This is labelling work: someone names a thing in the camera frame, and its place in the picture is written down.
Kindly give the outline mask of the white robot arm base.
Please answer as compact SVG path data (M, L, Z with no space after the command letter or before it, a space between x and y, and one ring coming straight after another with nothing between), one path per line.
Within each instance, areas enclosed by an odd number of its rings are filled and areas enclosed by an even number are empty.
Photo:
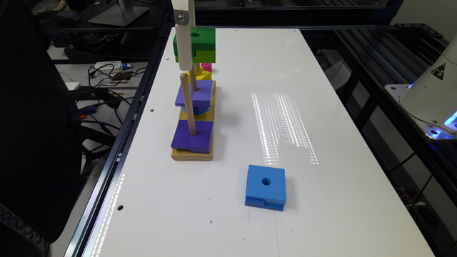
M388 84L388 94L432 140L456 139L456 40L412 84Z

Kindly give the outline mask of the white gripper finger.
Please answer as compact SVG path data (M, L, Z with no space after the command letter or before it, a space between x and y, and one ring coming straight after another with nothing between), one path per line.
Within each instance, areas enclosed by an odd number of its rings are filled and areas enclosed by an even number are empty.
M189 26L189 0L172 0L176 30L179 68L190 71L193 67L191 28Z
M189 0L189 26L196 26L194 0Z

